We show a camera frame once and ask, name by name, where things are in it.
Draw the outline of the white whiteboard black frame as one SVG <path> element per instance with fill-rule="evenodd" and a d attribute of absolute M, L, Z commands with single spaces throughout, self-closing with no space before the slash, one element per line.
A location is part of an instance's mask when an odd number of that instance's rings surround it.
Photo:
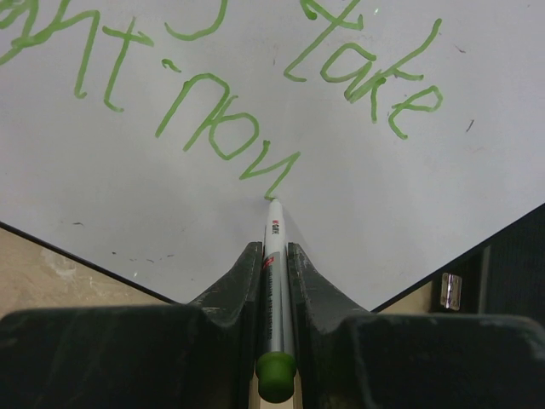
<path fill-rule="evenodd" d="M 4 223 L 187 302 L 272 198 L 367 309 L 542 205 L 543 2 L 2 2 Z"/>

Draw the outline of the white green whiteboard marker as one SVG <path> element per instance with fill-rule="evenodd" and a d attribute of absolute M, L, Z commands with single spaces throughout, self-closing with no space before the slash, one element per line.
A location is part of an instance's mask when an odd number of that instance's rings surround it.
<path fill-rule="evenodd" d="M 260 397 L 273 404 L 294 394 L 297 372 L 291 316 L 287 243 L 283 206 L 273 200 L 268 208 L 261 270 L 261 334 L 255 360 Z"/>

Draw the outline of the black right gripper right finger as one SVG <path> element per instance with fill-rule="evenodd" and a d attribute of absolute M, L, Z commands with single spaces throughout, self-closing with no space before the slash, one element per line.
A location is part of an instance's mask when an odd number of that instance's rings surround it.
<path fill-rule="evenodd" d="M 544 330 L 534 320 L 373 314 L 297 244 L 288 271 L 304 407 L 543 407 Z"/>

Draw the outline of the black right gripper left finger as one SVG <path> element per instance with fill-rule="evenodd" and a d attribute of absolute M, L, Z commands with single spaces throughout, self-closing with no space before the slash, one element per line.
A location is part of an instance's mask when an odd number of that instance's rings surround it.
<path fill-rule="evenodd" d="M 245 408 L 262 245 L 188 304 L 34 308 L 1 321 L 4 408 Z"/>

